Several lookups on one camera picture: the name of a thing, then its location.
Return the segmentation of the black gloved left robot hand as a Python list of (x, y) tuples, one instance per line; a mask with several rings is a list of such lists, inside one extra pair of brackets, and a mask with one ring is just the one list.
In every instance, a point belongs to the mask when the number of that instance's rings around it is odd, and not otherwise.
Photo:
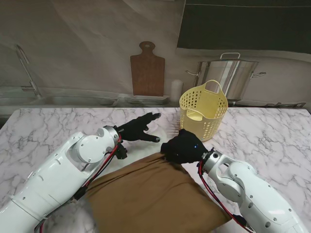
[(139, 116), (121, 126), (115, 126), (115, 130), (126, 141), (147, 141), (147, 142), (160, 142), (160, 138), (154, 135), (147, 134), (148, 124), (161, 117), (161, 113), (147, 113), (143, 116)]

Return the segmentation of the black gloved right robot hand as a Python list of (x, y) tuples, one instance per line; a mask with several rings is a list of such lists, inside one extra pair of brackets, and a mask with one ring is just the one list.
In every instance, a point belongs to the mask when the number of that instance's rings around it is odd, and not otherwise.
[(201, 161), (208, 150), (195, 134), (181, 129), (178, 136), (161, 145), (160, 153), (169, 162), (185, 164)]

